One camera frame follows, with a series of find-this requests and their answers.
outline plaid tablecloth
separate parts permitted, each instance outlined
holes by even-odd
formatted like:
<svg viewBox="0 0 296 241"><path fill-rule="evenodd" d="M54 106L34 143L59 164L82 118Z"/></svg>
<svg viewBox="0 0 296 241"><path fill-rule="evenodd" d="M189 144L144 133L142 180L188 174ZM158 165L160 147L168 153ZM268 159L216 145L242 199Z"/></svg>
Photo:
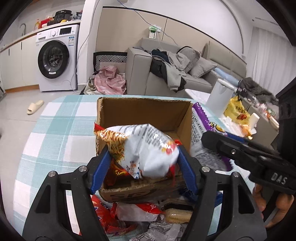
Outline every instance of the plaid tablecloth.
<svg viewBox="0 0 296 241"><path fill-rule="evenodd" d="M96 155L95 136L96 101L100 95L64 96L50 102L38 119L35 128L25 145L14 189L14 228L22 234L31 204L46 175L55 170L59 174L72 172L81 165L86 165ZM108 96L135 97L147 96ZM180 99L171 97L149 97L156 99ZM221 120L202 106L210 121L225 128ZM244 177L249 172L235 167ZM252 183L246 178L250 189ZM72 229L79 232L71 191L67 191L68 212ZM217 228L220 208L215 209L212 231Z"/></svg>

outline washing machine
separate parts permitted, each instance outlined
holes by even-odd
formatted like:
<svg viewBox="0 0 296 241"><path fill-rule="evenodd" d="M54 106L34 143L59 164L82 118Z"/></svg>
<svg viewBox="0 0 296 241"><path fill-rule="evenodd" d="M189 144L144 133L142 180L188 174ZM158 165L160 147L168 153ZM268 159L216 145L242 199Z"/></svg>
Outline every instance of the washing machine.
<svg viewBox="0 0 296 241"><path fill-rule="evenodd" d="M40 91L77 89L77 43L79 25L66 25L37 33Z"/></svg>

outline floor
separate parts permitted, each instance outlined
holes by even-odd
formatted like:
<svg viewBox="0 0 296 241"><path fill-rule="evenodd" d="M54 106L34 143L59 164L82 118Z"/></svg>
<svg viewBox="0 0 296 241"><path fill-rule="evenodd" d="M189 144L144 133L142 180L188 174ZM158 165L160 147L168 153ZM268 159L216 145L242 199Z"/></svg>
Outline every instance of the floor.
<svg viewBox="0 0 296 241"><path fill-rule="evenodd" d="M8 93L0 101L0 179L7 219L13 220L13 190L20 158L35 123L47 103L73 91L40 92L39 90ZM27 115L30 103L44 100L33 115Z"/></svg>

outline curtain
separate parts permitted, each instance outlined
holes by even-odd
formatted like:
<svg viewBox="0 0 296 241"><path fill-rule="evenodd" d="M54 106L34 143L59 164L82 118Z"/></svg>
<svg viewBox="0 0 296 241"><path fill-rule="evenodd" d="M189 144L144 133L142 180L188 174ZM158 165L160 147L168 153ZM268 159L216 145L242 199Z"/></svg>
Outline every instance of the curtain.
<svg viewBox="0 0 296 241"><path fill-rule="evenodd" d="M253 28L247 77L276 95L296 77L296 47L277 34Z"/></svg>

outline kitchen counter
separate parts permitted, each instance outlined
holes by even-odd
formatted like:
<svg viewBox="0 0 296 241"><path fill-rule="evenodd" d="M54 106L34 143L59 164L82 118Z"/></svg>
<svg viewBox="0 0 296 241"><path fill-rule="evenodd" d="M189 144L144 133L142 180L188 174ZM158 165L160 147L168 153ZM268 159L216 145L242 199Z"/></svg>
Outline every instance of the kitchen counter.
<svg viewBox="0 0 296 241"><path fill-rule="evenodd" d="M56 27L60 27L60 26L65 26L65 25L71 25L71 24L78 24L80 23L81 20L73 20L73 21L68 21L68 22L63 22L63 23L57 23L57 24L53 24L53 25L50 25L50 26L47 26L47 27L44 27L44 28L39 28L35 31L32 31L32 32L29 32L19 38L17 38L16 40L12 41L11 43L7 44L7 45L4 45L2 48L0 48L0 52L2 52L3 50L9 48L10 46L22 41L23 39L26 39L26 38L29 38L31 36L34 36L36 35L37 33L41 32L41 31L44 31L44 30L47 30L47 29L51 29L51 28L56 28Z"/></svg>

